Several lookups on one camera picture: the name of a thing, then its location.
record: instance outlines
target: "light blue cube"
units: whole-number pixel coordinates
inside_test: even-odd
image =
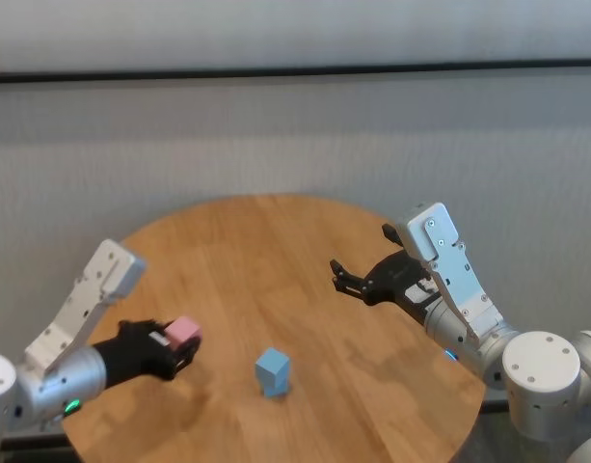
[[[288,373],[290,370],[290,359],[280,351],[270,347],[261,355],[255,364],[256,379],[260,382],[263,390],[270,392],[288,387]]]
[[[263,395],[267,398],[277,397],[286,393],[288,393],[288,380],[285,380],[276,388],[263,388]]]

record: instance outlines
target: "wooden tabletop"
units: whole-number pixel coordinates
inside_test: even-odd
[[[395,305],[336,293],[329,261],[365,274],[395,252],[385,219],[301,196],[191,207],[125,244],[148,262],[121,319],[197,320],[203,342],[175,381],[137,378],[65,420],[87,463],[442,462],[468,436],[484,387]],[[291,391],[264,398],[255,361],[291,358]]]

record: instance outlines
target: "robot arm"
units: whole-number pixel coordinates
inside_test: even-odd
[[[383,259],[364,279],[333,260],[336,290],[367,305],[397,304],[449,357],[487,386],[502,389],[502,353],[518,332],[481,288],[445,207],[421,206],[397,229],[385,224],[383,233],[404,250]]]
[[[145,263],[118,243],[106,240],[76,279],[62,309],[27,347],[17,365],[0,356],[0,441],[5,430],[47,425],[80,410],[105,389],[151,374],[172,380],[190,365],[201,336],[154,320],[120,322],[117,336],[93,346],[85,343],[106,309],[125,297]]]
[[[421,205],[383,233],[404,249],[364,279],[333,260],[336,290],[367,305],[399,305],[453,360],[487,386],[507,390],[512,423],[523,435],[546,441],[570,432],[577,410],[591,405],[591,332],[569,342],[514,330],[479,284],[442,204]],[[591,440],[569,461],[591,462],[590,455]]]

